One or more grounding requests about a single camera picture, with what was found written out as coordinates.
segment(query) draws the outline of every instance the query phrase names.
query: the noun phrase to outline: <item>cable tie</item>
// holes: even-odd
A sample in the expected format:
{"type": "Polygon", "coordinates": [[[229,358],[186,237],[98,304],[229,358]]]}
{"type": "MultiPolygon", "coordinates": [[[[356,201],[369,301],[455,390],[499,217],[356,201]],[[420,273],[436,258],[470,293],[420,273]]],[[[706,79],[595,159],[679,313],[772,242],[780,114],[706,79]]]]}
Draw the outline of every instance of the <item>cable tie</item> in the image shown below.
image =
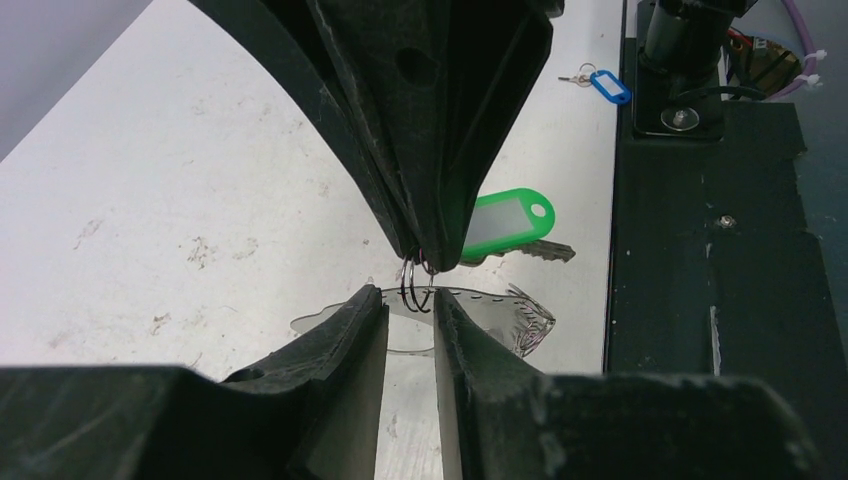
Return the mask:
{"type": "Polygon", "coordinates": [[[819,50],[816,53],[811,53],[811,54],[807,55],[806,57],[804,57],[804,60],[810,60],[811,58],[815,58],[818,61],[822,61],[822,60],[825,59],[825,57],[827,57],[827,51],[826,50],[819,50]]]}
{"type": "Polygon", "coordinates": [[[817,73],[814,73],[812,75],[798,75],[797,77],[795,77],[795,80],[801,80],[802,82],[806,82],[807,86],[809,87],[822,86],[821,76],[817,73]]]}

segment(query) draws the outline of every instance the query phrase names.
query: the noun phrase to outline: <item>green key tag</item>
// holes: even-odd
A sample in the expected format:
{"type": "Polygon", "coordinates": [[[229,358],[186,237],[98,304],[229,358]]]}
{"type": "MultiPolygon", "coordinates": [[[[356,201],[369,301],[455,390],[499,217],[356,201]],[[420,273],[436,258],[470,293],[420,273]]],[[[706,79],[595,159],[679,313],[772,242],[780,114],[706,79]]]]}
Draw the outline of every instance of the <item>green key tag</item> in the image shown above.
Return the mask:
{"type": "Polygon", "coordinates": [[[477,199],[462,249],[463,260],[477,260],[530,243],[554,228],[551,202],[529,188],[477,199]]]}

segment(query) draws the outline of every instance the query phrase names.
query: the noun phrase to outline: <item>clear plastic piece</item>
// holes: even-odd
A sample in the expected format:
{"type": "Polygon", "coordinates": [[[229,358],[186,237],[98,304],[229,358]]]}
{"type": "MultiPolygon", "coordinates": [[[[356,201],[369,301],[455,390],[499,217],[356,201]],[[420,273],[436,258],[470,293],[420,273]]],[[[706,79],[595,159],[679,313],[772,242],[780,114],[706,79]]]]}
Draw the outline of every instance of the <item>clear plastic piece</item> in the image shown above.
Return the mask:
{"type": "MultiPolygon", "coordinates": [[[[529,355],[547,336],[553,328],[556,319],[538,302],[525,294],[520,289],[511,286],[509,295],[493,295],[464,288],[450,288],[450,292],[456,297],[459,304],[480,328],[492,338],[507,347],[519,357],[529,355]]],[[[411,312],[403,306],[400,289],[391,288],[383,290],[383,304],[389,307],[390,321],[393,322],[390,331],[410,331],[416,328],[412,322],[417,322],[430,328],[428,345],[414,345],[415,341],[409,341],[409,335],[397,335],[393,338],[390,334],[389,353],[397,355],[433,356],[432,326],[433,314],[411,312]]],[[[306,315],[296,318],[291,322],[291,328],[299,334],[304,334],[320,325],[334,313],[343,303],[330,305],[320,313],[306,315]]]]}

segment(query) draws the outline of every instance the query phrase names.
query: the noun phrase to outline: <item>black cylindrical motor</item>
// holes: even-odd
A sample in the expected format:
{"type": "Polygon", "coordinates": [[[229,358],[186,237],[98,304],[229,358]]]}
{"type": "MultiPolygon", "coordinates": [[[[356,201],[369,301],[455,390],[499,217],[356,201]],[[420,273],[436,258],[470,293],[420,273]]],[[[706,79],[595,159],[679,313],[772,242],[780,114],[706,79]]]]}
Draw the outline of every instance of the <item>black cylindrical motor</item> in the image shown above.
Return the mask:
{"type": "Polygon", "coordinates": [[[646,66],[690,80],[709,75],[734,16],[756,0],[657,0],[642,61],[646,66]]]}

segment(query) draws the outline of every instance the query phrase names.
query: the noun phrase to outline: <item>metal key ring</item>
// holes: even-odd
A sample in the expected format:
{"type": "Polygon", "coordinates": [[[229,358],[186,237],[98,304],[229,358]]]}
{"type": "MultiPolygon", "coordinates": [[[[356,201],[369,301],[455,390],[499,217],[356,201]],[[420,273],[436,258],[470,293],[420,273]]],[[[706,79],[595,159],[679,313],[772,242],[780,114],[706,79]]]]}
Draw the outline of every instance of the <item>metal key ring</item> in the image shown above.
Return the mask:
{"type": "Polygon", "coordinates": [[[580,68],[577,69],[577,81],[575,82],[578,86],[586,88],[592,85],[592,75],[598,72],[598,67],[595,66],[594,63],[586,62],[583,65],[580,65],[580,68]]]}
{"type": "Polygon", "coordinates": [[[412,277],[412,275],[413,275],[412,271],[408,271],[407,269],[410,268],[409,263],[412,261],[413,258],[415,258],[414,255],[415,255],[415,253],[413,251],[413,252],[410,252],[406,257],[404,257],[403,267],[401,268],[401,273],[400,273],[400,298],[401,298],[401,300],[403,300],[403,305],[407,309],[409,309],[410,312],[413,312],[413,313],[418,312],[418,310],[412,308],[412,306],[409,304],[409,299],[407,298],[407,295],[406,295],[406,282],[407,282],[407,278],[412,277]]]}
{"type": "Polygon", "coordinates": [[[424,260],[424,250],[423,249],[418,250],[418,262],[424,268],[424,271],[430,275],[430,283],[427,285],[427,290],[426,290],[425,295],[424,295],[424,301],[419,303],[418,297],[415,295],[415,284],[414,284],[414,280],[413,280],[414,275],[409,276],[409,291],[412,293],[412,303],[415,304],[415,306],[418,308],[418,310],[421,313],[430,313],[432,310],[429,309],[429,308],[425,308],[425,307],[427,306],[427,301],[430,300],[430,294],[432,293],[432,290],[433,290],[433,278],[436,276],[435,273],[430,273],[430,272],[435,272],[435,269],[433,269],[433,267],[429,263],[427,263],[426,260],[424,260]]]}

